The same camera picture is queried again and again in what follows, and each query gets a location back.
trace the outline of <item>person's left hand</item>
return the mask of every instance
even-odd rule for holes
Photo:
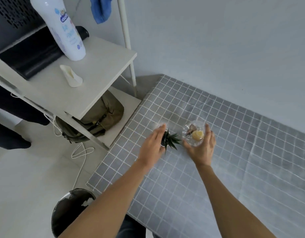
[[[165,148],[161,146],[161,140],[166,130],[166,125],[156,128],[152,134],[142,144],[138,156],[138,161],[142,162],[148,169],[152,168],[154,164],[160,159]]]

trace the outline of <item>white bottle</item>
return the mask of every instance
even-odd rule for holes
[[[63,53],[72,61],[85,56],[82,39],[66,13],[63,0],[30,0]]]

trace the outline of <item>grey tiled counter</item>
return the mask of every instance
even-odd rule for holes
[[[164,76],[146,95],[88,185],[124,174],[157,123],[181,134],[203,120],[217,135],[212,167],[278,238],[305,237],[305,134]],[[161,237],[221,237],[202,180],[182,146],[145,176],[128,214]]]

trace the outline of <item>person's leg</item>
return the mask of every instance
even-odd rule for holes
[[[146,228],[126,215],[116,238],[145,238]]]

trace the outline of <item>yellow fruit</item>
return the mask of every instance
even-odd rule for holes
[[[192,138],[195,141],[200,141],[201,139],[203,139],[203,137],[204,137],[203,131],[195,130],[192,132]]]

